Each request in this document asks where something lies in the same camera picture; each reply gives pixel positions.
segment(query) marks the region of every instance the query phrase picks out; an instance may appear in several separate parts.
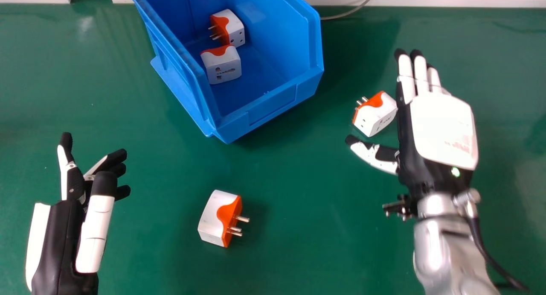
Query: blue plastic bin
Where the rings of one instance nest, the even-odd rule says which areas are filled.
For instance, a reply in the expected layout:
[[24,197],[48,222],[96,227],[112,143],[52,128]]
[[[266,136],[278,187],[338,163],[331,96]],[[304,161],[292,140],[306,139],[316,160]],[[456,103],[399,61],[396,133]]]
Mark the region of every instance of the blue plastic bin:
[[[152,66],[206,136],[231,143],[314,95],[324,65],[320,18],[304,0],[133,0],[156,57]],[[203,50],[209,16],[231,9],[244,23],[242,77],[209,85]]]

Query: metal prong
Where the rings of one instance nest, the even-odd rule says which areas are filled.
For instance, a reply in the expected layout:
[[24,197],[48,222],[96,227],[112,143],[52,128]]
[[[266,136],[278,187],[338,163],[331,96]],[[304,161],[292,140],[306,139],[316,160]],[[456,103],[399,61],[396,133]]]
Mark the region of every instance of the metal prong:
[[250,221],[250,219],[248,219],[246,217],[242,217],[242,216],[238,216],[235,219],[237,219],[238,221],[242,221],[242,222],[249,222]]

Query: white and orange plug adapter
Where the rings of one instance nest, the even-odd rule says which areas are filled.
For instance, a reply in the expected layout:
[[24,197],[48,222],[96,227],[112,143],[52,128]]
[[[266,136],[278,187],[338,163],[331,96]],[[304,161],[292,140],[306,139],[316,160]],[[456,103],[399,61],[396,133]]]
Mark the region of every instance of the white and orange plug adapter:
[[201,240],[227,248],[233,235],[242,236],[237,223],[250,221],[241,216],[241,211],[240,196],[221,190],[212,192],[197,227]]
[[238,79],[242,75],[241,58],[234,46],[226,45],[201,53],[211,85]]
[[212,31],[211,38],[220,40],[222,45],[233,45],[239,47],[246,43],[244,38],[244,25],[242,21],[231,11],[226,9],[210,16]]
[[362,101],[358,100],[357,104],[359,106],[355,108],[353,125],[368,137],[386,128],[398,112],[396,101],[384,91],[369,100],[362,97]]

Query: green tabletop surface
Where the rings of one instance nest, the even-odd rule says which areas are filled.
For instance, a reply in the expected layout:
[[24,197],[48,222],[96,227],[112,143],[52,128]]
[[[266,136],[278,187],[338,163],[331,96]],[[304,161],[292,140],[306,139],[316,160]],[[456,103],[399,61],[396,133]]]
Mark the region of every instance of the green tabletop surface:
[[[113,210],[100,295],[423,294],[415,222],[381,209],[405,188],[344,143],[355,100],[394,95],[398,47],[421,49],[473,107],[486,246],[545,294],[546,11],[370,7],[324,22],[322,38],[316,95],[225,145],[203,136],[152,69],[133,5],[0,5],[0,294],[29,293],[33,205],[60,199],[64,131],[84,170],[129,153],[120,183],[133,192]],[[396,146],[396,126],[373,140]],[[215,189],[242,196],[251,219],[229,249],[197,234]]]

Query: robotic hand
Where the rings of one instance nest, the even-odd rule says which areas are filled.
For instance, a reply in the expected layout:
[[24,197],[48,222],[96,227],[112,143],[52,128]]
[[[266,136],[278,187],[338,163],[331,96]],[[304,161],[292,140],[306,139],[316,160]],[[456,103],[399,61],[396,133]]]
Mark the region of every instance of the robotic hand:
[[106,155],[83,175],[72,156],[72,136],[64,133],[57,155],[62,201],[35,204],[27,286],[33,295],[96,295],[113,204],[131,193],[129,186],[117,187],[127,152]]
[[[472,108],[446,91],[438,71],[419,50],[395,53],[400,149],[365,143],[353,135],[346,143],[373,167],[398,175],[408,195],[386,204],[388,217],[416,218],[413,265],[427,295],[499,295],[497,287],[528,289],[504,271],[484,247],[470,188],[478,164]],[[507,281],[494,285],[488,262]]]

